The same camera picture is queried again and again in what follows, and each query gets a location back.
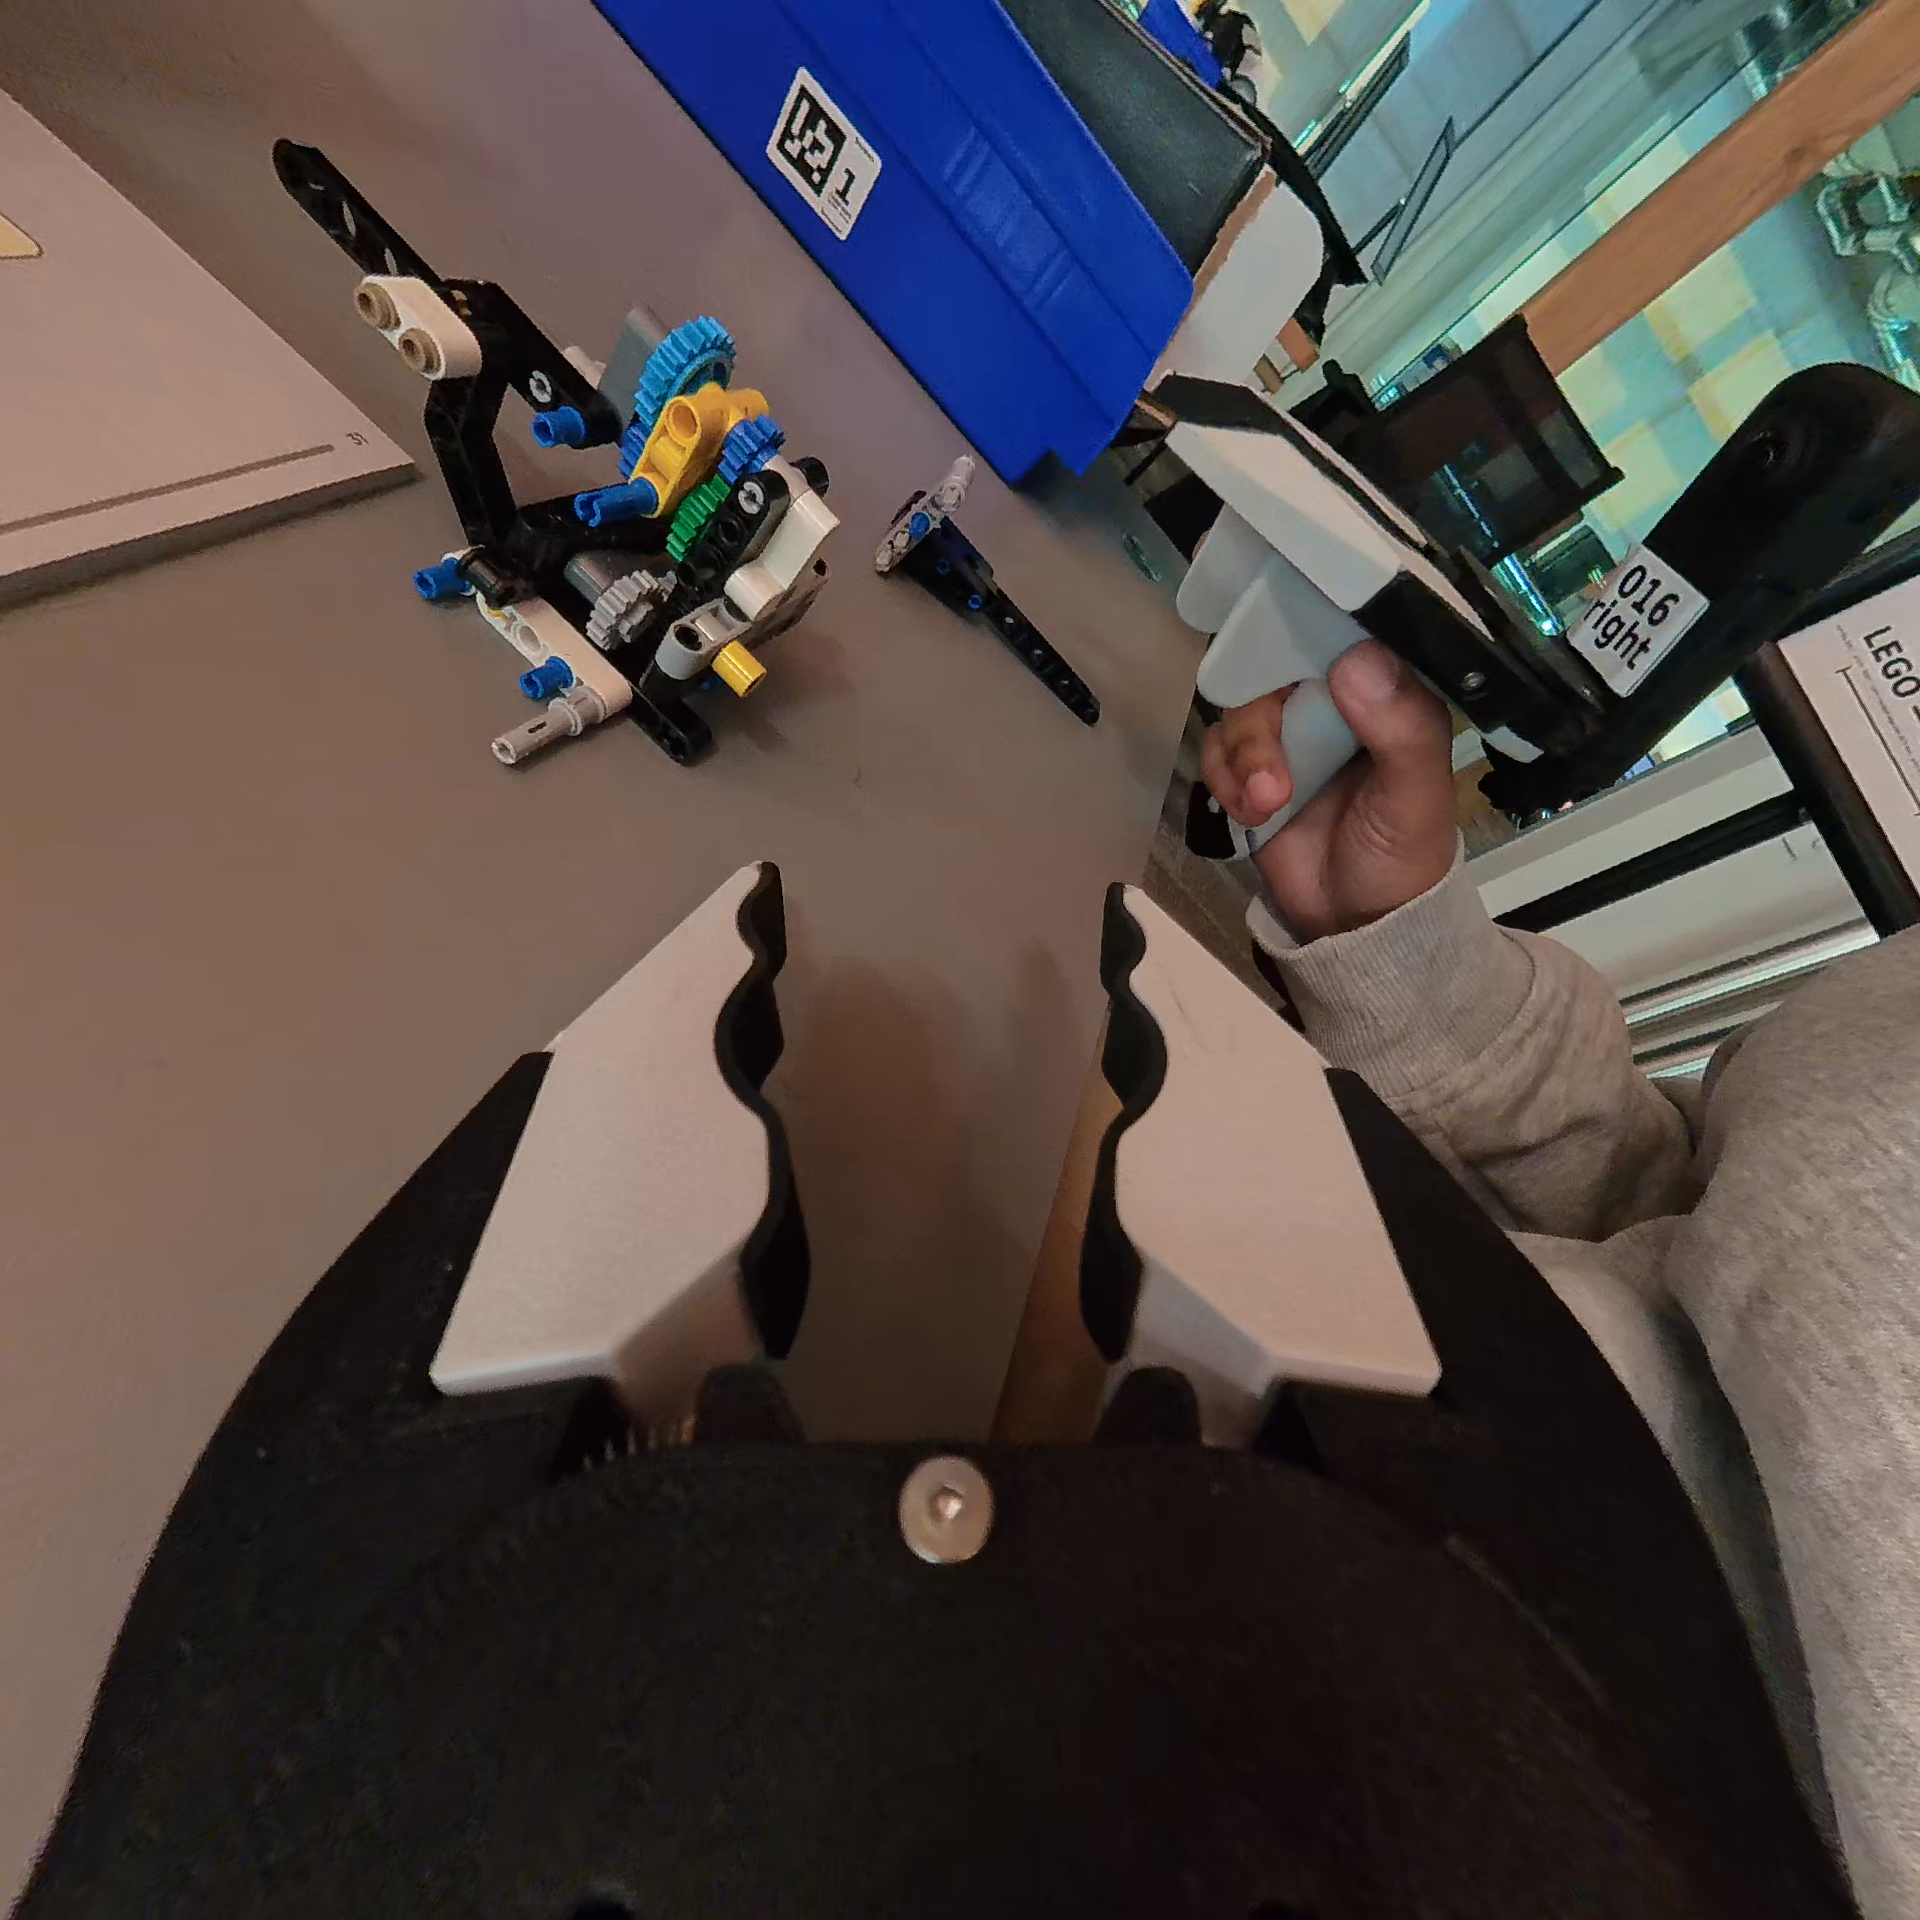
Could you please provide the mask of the person's right forearm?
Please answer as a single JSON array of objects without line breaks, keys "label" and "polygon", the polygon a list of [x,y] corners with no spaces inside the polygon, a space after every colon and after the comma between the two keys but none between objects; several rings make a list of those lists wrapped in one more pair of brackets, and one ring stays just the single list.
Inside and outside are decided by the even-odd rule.
[{"label": "person's right forearm", "polygon": [[1311,1045],[1498,1228],[1572,1263],[1666,1251],[1701,1193],[1688,1115],[1637,1068],[1605,978],[1497,923],[1462,856],[1357,930],[1300,939],[1269,902],[1247,918]]}]

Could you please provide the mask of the wooden beam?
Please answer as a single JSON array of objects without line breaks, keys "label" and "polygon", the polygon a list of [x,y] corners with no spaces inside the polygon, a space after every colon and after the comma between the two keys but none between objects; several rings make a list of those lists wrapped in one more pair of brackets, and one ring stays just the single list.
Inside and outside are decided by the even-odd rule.
[{"label": "wooden beam", "polygon": [[1919,5],[1876,1],[1525,301],[1550,373],[1642,315],[1916,93]]}]

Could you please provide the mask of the dark transparent box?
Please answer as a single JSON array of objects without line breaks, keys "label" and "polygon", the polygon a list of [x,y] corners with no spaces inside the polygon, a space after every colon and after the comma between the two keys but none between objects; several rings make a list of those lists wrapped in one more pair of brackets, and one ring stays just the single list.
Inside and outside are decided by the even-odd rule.
[{"label": "dark transparent box", "polygon": [[1519,312],[1376,408],[1343,458],[1440,547],[1498,563],[1623,480]]}]

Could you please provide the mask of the white printed sign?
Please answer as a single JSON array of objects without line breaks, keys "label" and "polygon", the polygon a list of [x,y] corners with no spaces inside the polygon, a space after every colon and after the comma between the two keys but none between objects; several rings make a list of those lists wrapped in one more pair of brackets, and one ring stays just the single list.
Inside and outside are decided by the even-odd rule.
[{"label": "white printed sign", "polygon": [[1780,642],[1846,773],[1919,879],[1919,598],[1916,581]]}]

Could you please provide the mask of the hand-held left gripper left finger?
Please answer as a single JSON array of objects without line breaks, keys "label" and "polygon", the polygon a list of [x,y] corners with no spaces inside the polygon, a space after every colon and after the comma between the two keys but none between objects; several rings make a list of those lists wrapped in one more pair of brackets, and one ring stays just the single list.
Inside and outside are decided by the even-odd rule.
[{"label": "hand-held left gripper left finger", "polygon": [[547,1047],[436,1355],[449,1398],[601,1380],[693,1405],[780,1359],[811,1284],[767,1082],[785,1052],[783,873],[750,862]]}]

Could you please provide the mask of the black sign stand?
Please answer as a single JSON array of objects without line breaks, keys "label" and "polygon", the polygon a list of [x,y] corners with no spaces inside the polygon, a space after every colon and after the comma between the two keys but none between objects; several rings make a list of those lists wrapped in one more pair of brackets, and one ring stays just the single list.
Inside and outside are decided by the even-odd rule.
[{"label": "black sign stand", "polygon": [[1919,923],[1916,876],[1860,782],[1856,761],[1821,718],[1780,642],[1766,642],[1736,674],[1750,718],[1788,777],[1788,794],[1816,829],[1854,904],[1880,938]]}]

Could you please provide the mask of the lego instruction booklet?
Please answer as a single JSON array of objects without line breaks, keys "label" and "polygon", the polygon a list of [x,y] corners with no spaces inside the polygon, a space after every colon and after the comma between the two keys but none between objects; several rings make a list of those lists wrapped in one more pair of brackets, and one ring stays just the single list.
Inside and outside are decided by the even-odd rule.
[{"label": "lego instruction booklet", "polygon": [[416,463],[3,97],[3,601],[404,485]]}]

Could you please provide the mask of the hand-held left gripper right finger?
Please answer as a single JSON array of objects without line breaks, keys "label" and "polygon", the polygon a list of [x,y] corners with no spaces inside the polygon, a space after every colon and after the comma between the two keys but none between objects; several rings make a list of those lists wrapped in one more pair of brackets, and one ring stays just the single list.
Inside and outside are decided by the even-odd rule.
[{"label": "hand-held left gripper right finger", "polygon": [[1135,883],[1102,902],[1108,1018],[1079,1307],[1122,1378],[1187,1378],[1203,1420],[1285,1386],[1424,1398],[1440,1358],[1308,1040]]}]

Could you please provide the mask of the large multicoloured lego gear assembly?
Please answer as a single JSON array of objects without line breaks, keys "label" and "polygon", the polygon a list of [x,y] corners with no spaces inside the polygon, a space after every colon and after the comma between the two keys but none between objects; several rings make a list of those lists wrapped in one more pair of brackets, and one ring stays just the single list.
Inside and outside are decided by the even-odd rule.
[{"label": "large multicoloured lego gear assembly", "polygon": [[701,692],[736,699],[831,577],[831,472],[786,451],[712,315],[632,309],[610,358],[558,345],[499,282],[447,275],[317,145],[276,179],[352,259],[355,308],[424,380],[423,421],[462,542],[412,576],[520,662],[493,740],[522,766],[627,718],[680,766],[712,745]]}]

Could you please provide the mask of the small black lego subassembly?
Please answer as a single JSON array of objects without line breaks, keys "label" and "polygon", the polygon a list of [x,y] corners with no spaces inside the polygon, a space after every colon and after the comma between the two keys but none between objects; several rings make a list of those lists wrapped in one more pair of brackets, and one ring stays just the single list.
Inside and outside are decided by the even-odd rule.
[{"label": "small black lego subassembly", "polygon": [[948,609],[989,630],[1083,725],[1097,725],[1100,699],[1018,601],[998,585],[994,566],[956,523],[977,477],[972,454],[959,454],[929,490],[914,491],[877,542],[881,577],[908,577]]}]

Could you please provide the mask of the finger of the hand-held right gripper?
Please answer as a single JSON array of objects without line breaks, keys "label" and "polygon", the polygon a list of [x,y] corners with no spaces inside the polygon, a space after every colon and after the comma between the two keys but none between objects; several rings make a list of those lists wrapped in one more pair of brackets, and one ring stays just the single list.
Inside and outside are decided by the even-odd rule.
[{"label": "finger of the hand-held right gripper", "polygon": [[1426,533],[1265,395],[1168,373],[1147,406],[1165,419],[1168,449],[1343,611],[1429,563]]}]

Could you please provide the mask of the person's right hand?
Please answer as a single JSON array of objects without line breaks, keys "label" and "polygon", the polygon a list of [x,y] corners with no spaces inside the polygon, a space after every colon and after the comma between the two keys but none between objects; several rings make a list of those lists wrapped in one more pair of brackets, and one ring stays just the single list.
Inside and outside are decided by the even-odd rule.
[{"label": "person's right hand", "polygon": [[[1327,684],[1357,752],[1254,856],[1270,911],[1300,945],[1422,897],[1455,870],[1461,846],[1444,701],[1375,637],[1349,647]],[[1292,688],[1265,694],[1203,733],[1203,782],[1245,828],[1292,801],[1290,699]]]}]

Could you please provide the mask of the blue plastic bin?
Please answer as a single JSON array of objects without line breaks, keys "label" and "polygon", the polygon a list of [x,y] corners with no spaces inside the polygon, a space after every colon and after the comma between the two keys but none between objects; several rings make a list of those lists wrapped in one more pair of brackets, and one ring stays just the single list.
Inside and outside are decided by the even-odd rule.
[{"label": "blue plastic bin", "polygon": [[1004,482],[1097,463],[1192,271],[1004,5],[598,12]]}]

